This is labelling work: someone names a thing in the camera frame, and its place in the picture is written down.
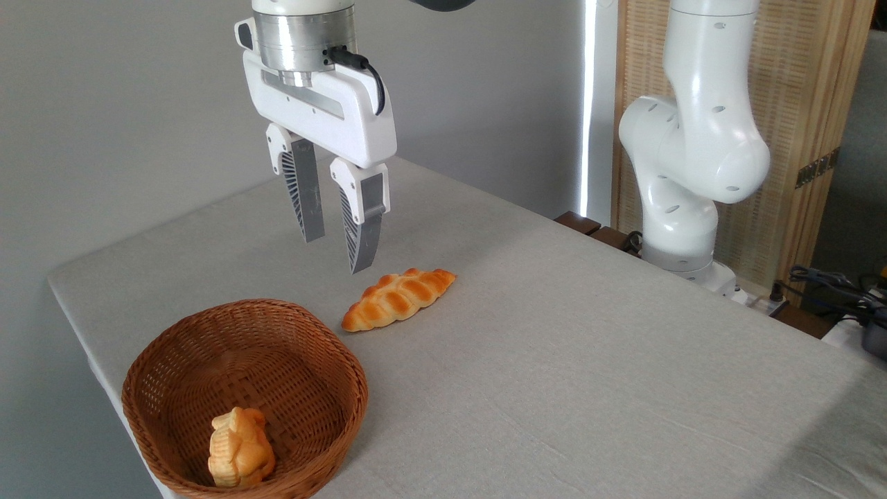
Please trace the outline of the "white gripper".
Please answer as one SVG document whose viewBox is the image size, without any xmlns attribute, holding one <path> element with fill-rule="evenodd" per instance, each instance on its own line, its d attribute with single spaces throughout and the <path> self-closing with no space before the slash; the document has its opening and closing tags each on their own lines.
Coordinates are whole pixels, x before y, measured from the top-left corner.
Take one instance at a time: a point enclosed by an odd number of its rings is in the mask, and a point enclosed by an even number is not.
<svg viewBox="0 0 887 499">
<path fill-rule="evenodd" d="M 270 164 L 286 181 L 302 237 L 310 243 L 324 236 L 316 144 L 342 157 L 332 161 L 330 171 L 339 186 L 351 272 L 370 268 L 381 220 L 391 209 L 389 170 L 383 163 L 397 151 L 391 104 L 377 116 L 375 78 L 343 65 L 311 73 L 308 87 L 286 85 L 278 71 L 262 63 L 256 22 L 241 20 L 235 33 L 244 48 L 242 63 L 254 107 L 273 122 L 266 129 Z"/>
</svg>

